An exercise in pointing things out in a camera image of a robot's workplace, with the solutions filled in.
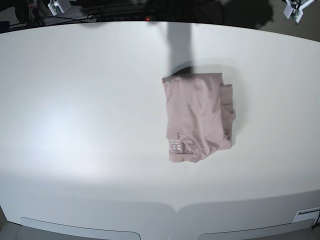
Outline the pale pink T-shirt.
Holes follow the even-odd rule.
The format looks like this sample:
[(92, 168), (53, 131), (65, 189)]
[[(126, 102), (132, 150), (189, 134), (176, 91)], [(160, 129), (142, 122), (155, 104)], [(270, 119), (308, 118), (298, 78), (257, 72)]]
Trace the pale pink T-shirt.
[(233, 87), (221, 73), (172, 75), (162, 84), (170, 161), (196, 163), (232, 147)]

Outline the white label sticker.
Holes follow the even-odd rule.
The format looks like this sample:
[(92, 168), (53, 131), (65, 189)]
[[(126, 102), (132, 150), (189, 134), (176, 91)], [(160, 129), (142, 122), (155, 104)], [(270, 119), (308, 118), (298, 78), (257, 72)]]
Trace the white label sticker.
[(313, 223), (317, 222), (317, 219), (320, 215), (320, 209), (306, 209), (306, 210), (299, 210), (293, 219), (293, 223), (306, 221), (306, 220), (313, 220)]

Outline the black power strip red light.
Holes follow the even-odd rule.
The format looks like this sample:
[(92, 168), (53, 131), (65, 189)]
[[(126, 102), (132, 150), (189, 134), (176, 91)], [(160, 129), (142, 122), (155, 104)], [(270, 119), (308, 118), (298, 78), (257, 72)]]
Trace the black power strip red light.
[(97, 16), (96, 22), (123, 22), (123, 21), (153, 21), (154, 18), (151, 15), (144, 14), (132, 14), (132, 15), (100, 15)]

